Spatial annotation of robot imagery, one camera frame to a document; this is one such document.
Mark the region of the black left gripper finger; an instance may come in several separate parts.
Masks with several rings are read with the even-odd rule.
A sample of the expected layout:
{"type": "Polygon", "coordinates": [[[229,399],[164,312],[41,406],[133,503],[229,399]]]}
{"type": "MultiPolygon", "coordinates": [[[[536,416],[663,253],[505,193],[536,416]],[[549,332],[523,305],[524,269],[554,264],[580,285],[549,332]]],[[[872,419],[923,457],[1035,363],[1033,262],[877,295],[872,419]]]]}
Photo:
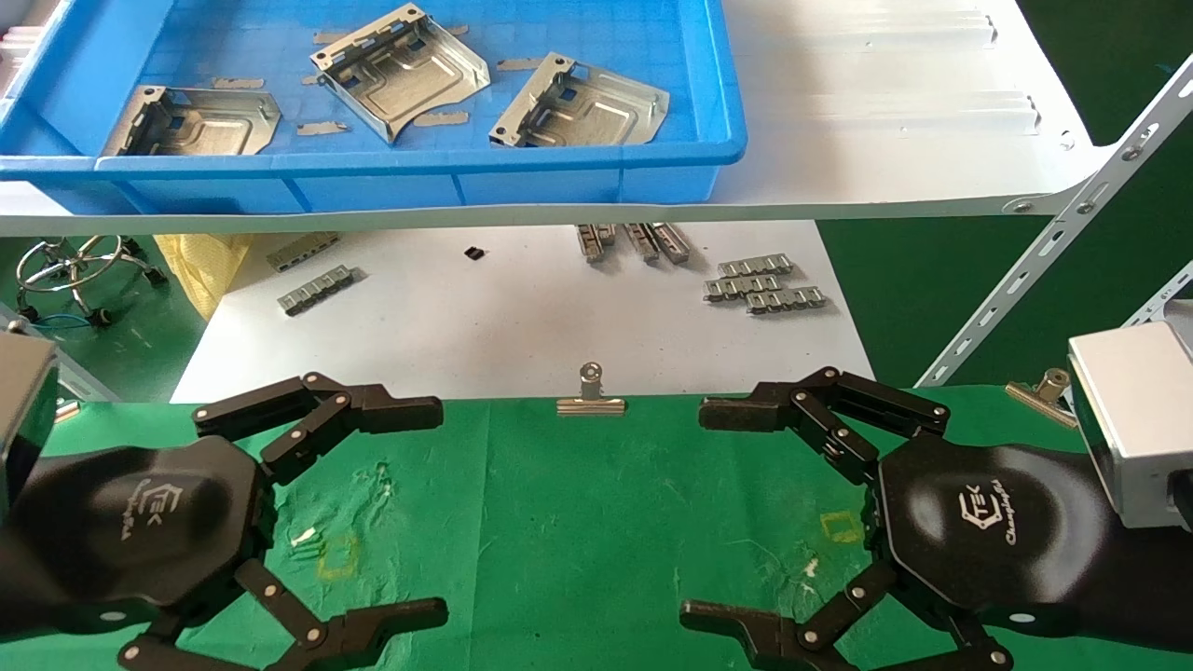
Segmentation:
{"type": "Polygon", "coordinates": [[[347,386],[315,371],[205,404],[193,413],[198,436],[229,442],[285,426],[286,432],[260,453],[264,475],[278,486],[292,484],[350,433],[424,431],[443,421],[439,398],[392,398],[383,384],[347,386]]]}

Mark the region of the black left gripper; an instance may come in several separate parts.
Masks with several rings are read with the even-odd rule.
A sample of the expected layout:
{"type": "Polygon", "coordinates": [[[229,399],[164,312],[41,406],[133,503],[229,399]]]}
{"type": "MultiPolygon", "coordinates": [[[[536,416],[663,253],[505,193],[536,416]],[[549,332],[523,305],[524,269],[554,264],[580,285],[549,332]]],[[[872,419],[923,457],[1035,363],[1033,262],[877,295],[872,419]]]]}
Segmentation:
{"type": "Polygon", "coordinates": [[[41,458],[4,519],[4,642],[146,624],[124,670],[247,670],[177,645],[246,592],[293,638],[266,670],[353,670],[446,624],[439,597],[317,620],[261,562],[277,481],[218,436],[41,458]]]}

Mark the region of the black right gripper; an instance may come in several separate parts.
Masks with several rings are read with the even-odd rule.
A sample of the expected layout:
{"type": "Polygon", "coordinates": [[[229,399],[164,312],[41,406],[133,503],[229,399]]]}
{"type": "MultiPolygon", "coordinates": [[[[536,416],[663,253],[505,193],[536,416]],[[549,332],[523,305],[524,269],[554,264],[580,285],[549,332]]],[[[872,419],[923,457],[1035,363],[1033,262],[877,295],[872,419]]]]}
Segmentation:
{"type": "Polygon", "coordinates": [[[861,570],[808,622],[685,601],[682,627],[733,638],[754,670],[853,670],[836,644],[890,595],[956,645],[894,670],[1010,670],[1009,650],[983,624],[1041,638],[1115,633],[1121,592],[1111,544],[1119,522],[1092,458],[911,439],[941,436],[950,415],[911,392],[832,367],[798,382],[760,382],[746,398],[705,398],[705,430],[790,430],[849,484],[877,478],[889,562],[861,570]],[[877,447],[847,418],[911,441],[879,462],[877,447]]]}

